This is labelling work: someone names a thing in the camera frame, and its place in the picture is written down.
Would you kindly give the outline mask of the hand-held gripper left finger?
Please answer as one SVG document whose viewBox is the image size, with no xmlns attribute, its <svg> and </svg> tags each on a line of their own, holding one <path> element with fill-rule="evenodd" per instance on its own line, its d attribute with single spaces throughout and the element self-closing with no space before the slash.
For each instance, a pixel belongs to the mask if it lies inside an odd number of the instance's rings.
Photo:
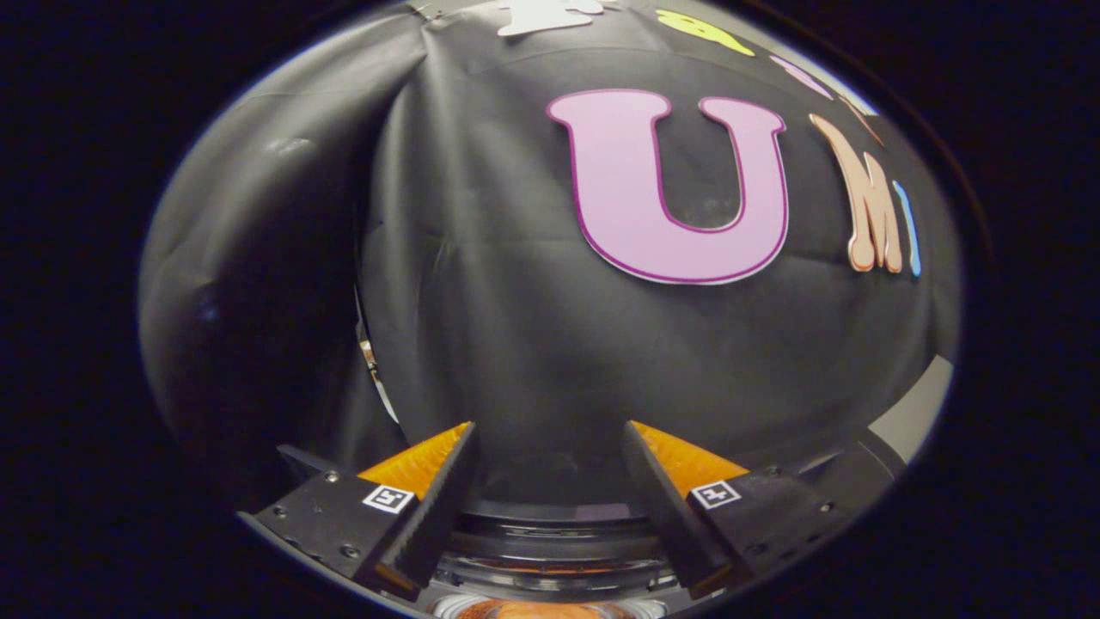
<svg viewBox="0 0 1100 619">
<path fill-rule="evenodd" d="M 416 600 L 468 500 L 479 427 L 449 428 L 361 473 L 298 447 L 280 453 L 302 479 L 258 510 L 256 531 L 342 585 Z"/>
</svg>

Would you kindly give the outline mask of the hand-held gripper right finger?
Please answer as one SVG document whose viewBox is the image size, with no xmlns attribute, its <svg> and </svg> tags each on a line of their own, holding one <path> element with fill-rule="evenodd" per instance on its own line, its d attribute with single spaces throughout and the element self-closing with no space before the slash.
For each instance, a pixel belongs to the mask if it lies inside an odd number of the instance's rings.
<svg viewBox="0 0 1100 619">
<path fill-rule="evenodd" d="M 622 457 L 676 581 L 698 599 L 785 570 L 853 521 L 844 502 L 790 475 L 751 473 L 629 420 Z"/>
</svg>

